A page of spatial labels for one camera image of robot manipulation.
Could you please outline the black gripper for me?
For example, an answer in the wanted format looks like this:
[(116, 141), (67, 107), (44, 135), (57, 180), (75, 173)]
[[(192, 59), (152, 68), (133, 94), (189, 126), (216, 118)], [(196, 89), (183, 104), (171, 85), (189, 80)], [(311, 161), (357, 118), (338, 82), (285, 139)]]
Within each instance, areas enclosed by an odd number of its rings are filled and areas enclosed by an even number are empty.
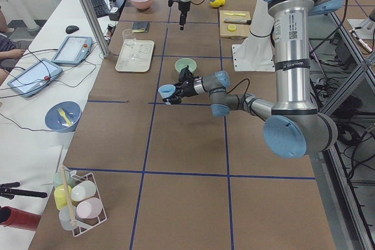
[(190, 4), (191, 4), (190, 1), (187, 1), (187, 2), (179, 1), (178, 3), (178, 9), (180, 11), (180, 18), (179, 18), (180, 30), (184, 30), (187, 14), (190, 11)]
[(164, 103), (167, 105), (180, 104), (182, 102), (182, 98), (195, 96), (196, 91), (194, 88), (194, 81), (194, 77), (179, 78), (178, 82), (175, 84), (176, 96), (164, 98)]

